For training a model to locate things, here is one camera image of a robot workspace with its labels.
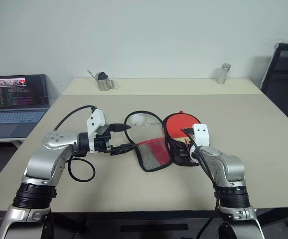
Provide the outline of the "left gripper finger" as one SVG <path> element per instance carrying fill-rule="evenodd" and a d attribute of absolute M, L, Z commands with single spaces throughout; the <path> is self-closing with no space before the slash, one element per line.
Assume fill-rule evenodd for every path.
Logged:
<path fill-rule="evenodd" d="M 109 125 L 109 131 L 112 131 L 112 132 L 122 132 L 131 128 L 132 127 L 130 125 L 123 124 L 123 123 L 113 123 Z"/>
<path fill-rule="evenodd" d="M 110 156 L 125 154 L 137 148 L 137 144 L 128 143 L 128 144 L 121 144 L 120 146 L 111 147 Z"/>

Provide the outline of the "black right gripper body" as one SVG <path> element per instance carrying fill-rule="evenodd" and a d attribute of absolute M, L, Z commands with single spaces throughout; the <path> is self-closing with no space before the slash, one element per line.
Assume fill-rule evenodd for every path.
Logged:
<path fill-rule="evenodd" d="M 173 143 L 171 146 L 171 158 L 178 166 L 196 166 L 189 157 L 189 152 L 185 143 Z"/>

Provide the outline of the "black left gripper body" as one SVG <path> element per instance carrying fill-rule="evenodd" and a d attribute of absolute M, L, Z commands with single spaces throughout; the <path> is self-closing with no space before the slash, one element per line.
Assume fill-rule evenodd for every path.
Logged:
<path fill-rule="evenodd" d="M 113 131 L 113 124 L 108 126 L 101 126 L 95 135 L 94 138 L 94 150 L 96 152 L 109 153 L 112 150 L 110 145 L 111 132 Z"/>

